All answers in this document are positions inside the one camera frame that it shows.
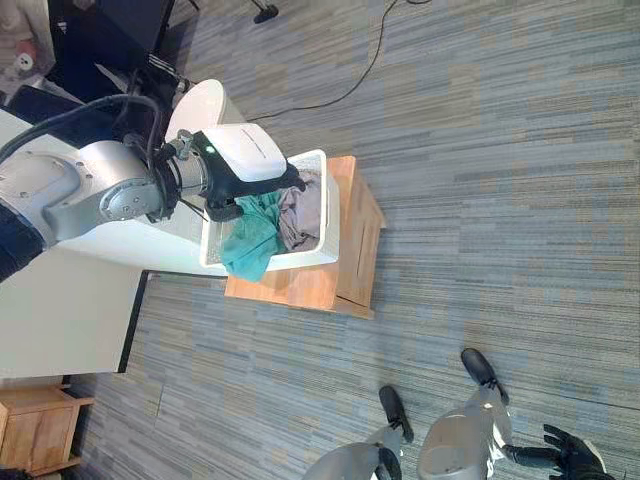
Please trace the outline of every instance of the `green cloth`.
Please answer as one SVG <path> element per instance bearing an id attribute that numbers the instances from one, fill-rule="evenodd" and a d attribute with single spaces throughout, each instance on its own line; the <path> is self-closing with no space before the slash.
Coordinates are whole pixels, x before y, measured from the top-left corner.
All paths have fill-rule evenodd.
<path id="1" fill-rule="evenodd" d="M 222 244 L 220 259 L 227 271 L 250 282 L 259 282 L 272 255 L 284 252 L 278 235 L 280 192 L 236 199 L 244 214 Z"/>

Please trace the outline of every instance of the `wooden box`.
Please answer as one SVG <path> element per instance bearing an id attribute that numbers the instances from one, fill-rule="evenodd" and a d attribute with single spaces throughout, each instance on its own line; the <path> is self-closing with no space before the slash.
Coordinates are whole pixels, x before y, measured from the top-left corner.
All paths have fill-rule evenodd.
<path id="1" fill-rule="evenodd" d="M 355 157 L 329 159 L 340 189 L 340 258 L 317 267 L 267 272 L 260 283 L 229 276 L 228 297 L 371 318 L 380 229 L 386 222 Z"/>
<path id="2" fill-rule="evenodd" d="M 62 386 L 0 390 L 0 465 L 45 475 L 80 463 L 71 443 L 80 407 Z"/>

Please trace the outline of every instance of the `striped carpet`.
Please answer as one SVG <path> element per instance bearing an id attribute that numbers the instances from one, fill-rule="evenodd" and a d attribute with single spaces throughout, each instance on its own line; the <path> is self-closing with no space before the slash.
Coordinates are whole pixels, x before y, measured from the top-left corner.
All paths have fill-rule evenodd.
<path id="1" fill-rule="evenodd" d="M 375 51 L 381 0 L 200 0 L 168 39 L 247 116 L 346 91 Z M 178 2 L 174 21 L 192 17 Z M 96 405 L 77 439 L 114 479 L 299 479 L 406 401 L 420 444 L 473 384 L 484 351 L 515 438 L 542 423 L 591 438 L 640 478 L 640 3 L 399 1 L 377 66 L 329 108 L 260 121 L 287 155 L 353 154 L 384 210 L 374 320 L 226 300 L 224 282 L 156 275 L 125 375 L 79 378 Z M 547 472 L 508 463 L 497 479 Z"/>

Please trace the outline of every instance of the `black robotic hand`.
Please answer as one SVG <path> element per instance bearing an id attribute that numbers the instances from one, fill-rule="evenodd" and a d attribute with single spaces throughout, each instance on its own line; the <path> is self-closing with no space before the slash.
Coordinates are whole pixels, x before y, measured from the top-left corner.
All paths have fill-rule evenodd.
<path id="1" fill-rule="evenodd" d="M 562 475 L 549 475 L 549 480 L 615 480 L 607 475 L 604 462 L 596 448 L 589 442 L 560 430 L 553 425 L 544 425 L 544 441 L 558 449 L 557 469 Z"/>

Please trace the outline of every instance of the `robot shoe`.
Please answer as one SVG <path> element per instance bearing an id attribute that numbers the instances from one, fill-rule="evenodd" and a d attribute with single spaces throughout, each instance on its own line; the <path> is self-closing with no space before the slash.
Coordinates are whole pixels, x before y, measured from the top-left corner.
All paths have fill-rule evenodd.
<path id="1" fill-rule="evenodd" d="M 469 376 L 478 384 L 489 388 L 498 388 L 504 405 L 509 405 L 509 395 L 496 378 L 496 372 L 489 361 L 475 348 L 465 348 L 460 354 L 464 368 Z"/>
<path id="2" fill-rule="evenodd" d="M 409 420 L 404 412 L 404 406 L 398 392 L 391 385 L 385 385 L 378 392 L 380 396 L 380 403 L 384 408 L 384 413 L 387 414 L 387 420 L 389 425 L 397 426 L 402 425 L 403 437 L 407 443 L 413 442 L 413 429 L 409 425 Z"/>

